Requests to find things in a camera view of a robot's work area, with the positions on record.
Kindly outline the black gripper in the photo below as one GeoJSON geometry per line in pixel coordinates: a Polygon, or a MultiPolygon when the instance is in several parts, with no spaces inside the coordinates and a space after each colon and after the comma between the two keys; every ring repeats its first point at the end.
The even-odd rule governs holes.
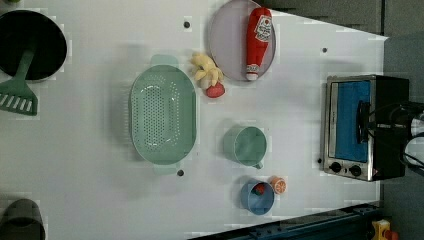
{"type": "Polygon", "coordinates": [[[367,130],[411,129],[414,119],[423,113],[423,104],[403,101],[376,108],[368,114],[367,130]]]}

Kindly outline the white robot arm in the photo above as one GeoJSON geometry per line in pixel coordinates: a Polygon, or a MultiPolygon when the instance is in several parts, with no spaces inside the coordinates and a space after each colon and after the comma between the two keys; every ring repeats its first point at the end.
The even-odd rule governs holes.
{"type": "Polygon", "coordinates": [[[400,162],[414,170],[423,169],[423,104],[417,102],[392,103],[367,114],[365,126],[368,136],[388,134],[400,140],[399,146],[381,140],[400,155],[400,162]]]}

